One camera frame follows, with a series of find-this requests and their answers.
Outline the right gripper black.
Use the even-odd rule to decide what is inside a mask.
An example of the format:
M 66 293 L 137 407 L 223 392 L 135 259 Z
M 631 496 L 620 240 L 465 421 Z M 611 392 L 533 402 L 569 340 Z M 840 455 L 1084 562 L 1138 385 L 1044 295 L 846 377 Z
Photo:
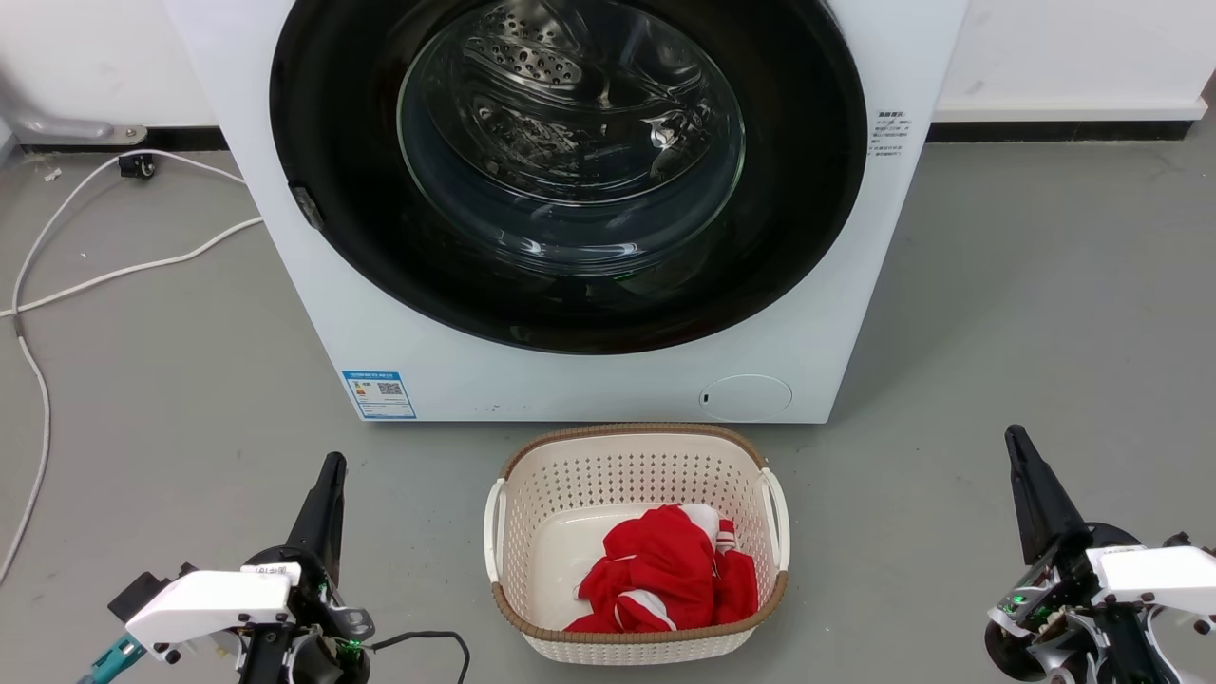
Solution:
M 1004 432 L 1017 533 L 1026 573 L 990 610 L 984 645 L 1008 678 L 1029 684 L 1180 684 L 1152 637 L 1162 609 L 1103 598 L 1090 553 L 1137 539 L 1086 523 L 1026 428 Z

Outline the black round washer door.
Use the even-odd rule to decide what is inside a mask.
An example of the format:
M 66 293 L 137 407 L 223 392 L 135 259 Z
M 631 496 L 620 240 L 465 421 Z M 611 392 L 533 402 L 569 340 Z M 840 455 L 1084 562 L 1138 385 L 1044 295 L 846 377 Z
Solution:
M 398 142 L 398 95 L 441 26 L 500 0 L 295 0 L 270 120 L 300 212 L 353 269 L 422 316 L 547 353 L 660 351 L 720 333 L 824 258 L 865 168 L 865 90 L 822 0 L 623 0 L 688 30 L 741 103 L 743 172 L 698 237 L 606 273 L 518 268 L 430 207 Z

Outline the small text label sticker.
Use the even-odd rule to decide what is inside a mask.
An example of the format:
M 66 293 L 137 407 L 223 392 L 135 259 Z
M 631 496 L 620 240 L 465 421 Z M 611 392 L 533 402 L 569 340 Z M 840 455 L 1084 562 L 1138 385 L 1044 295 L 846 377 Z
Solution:
M 877 111 L 869 127 L 869 159 L 897 159 L 911 138 L 913 120 L 902 111 Z

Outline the red and white garment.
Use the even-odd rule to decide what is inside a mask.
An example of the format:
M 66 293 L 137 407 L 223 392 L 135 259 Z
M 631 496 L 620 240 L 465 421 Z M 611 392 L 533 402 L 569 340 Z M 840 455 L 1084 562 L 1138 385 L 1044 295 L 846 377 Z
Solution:
M 643 634 L 751 618 L 758 570 L 737 548 L 734 522 L 706 503 L 665 503 L 614 525 L 578 585 L 587 612 L 565 630 Z

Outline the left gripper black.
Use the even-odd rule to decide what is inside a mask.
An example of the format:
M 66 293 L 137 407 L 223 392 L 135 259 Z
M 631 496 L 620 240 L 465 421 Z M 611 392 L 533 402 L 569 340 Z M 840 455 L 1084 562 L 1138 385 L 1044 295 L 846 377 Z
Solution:
M 339 592 L 347 515 L 347 456 L 330 453 L 285 545 L 249 559 L 253 570 L 299 567 L 286 606 L 269 618 L 238 619 L 238 684 L 368 684 L 364 641 L 376 634 L 368 609 Z

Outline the stainless steel washer drum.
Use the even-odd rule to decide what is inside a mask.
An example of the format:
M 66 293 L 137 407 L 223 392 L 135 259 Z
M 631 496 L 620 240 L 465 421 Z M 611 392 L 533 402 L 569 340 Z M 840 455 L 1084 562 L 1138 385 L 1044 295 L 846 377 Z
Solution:
M 641 267 L 717 220 L 741 103 L 694 38 L 623 0 L 500 0 L 439 27 L 398 95 L 430 207 L 531 270 Z

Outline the white front-load washing machine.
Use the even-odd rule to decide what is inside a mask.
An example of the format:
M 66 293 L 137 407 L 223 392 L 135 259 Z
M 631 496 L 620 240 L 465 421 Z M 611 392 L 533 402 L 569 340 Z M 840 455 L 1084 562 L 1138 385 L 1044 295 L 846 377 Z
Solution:
M 865 168 L 824 258 L 755 316 L 660 351 L 582 355 L 501 344 L 433 321 L 353 269 L 306 220 L 278 163 L 270 75 L 295 0 L 163 0 L 240 174 L 334 372 L 400 372 L 430 424 L 702 424 L 702 389 L 766 375 L 793 402 L 764 424 L 824 424 L 846 376 L 970 0 L 822 0 L 865 90 Z M 877 111 L 913 128 L 897 159 L 869 159 Z

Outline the round white filter cover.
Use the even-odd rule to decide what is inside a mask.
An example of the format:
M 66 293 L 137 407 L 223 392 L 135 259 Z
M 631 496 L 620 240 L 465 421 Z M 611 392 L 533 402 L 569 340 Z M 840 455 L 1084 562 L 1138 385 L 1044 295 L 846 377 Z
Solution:
M 708 385 L 699 396 L 702 410 L 721 424 L 764 424 L 790 407 L 793 389 L 766 375 L 734 375 Z

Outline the blue energy label sticker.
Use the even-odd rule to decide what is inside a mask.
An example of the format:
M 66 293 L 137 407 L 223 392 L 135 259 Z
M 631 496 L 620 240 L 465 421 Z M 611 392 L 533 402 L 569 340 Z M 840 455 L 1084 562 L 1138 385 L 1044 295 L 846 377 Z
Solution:
M 340 376 L 358 416 L 365 424 L 401 424 L 417 419 L 400 372 L 343 370 Z

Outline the cream perforated laundry basket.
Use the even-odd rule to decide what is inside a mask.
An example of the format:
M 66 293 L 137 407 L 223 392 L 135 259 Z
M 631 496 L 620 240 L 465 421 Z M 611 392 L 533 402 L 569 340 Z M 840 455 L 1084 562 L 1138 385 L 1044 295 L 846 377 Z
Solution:
M 614 525 L 665 504 L 708 504 L 734 522 L 756 564 L 760 607 L 733 624 L 643 634 L 565 630 L 587 612 L 578 585 Z M 569 665 L 669 665 L 730 654 L 786 598 L 786 492 L 743 436 L 709 425 L 568 428 L 522 445 L 491 486 L 484 560 L 503 618 L 544 657 Z

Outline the teal connector piece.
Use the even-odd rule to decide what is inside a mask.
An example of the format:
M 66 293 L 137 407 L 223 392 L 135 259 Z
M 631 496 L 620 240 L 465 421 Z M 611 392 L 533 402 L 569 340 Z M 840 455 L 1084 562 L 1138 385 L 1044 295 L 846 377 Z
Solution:
M 140 641 L 130 634 L 123 634 L 105 650 L 105 654 L 95 658 L 75 684 L 112 684 L 122 672 L 143 657 L 143 654 L 147 654 L 147 650 Z

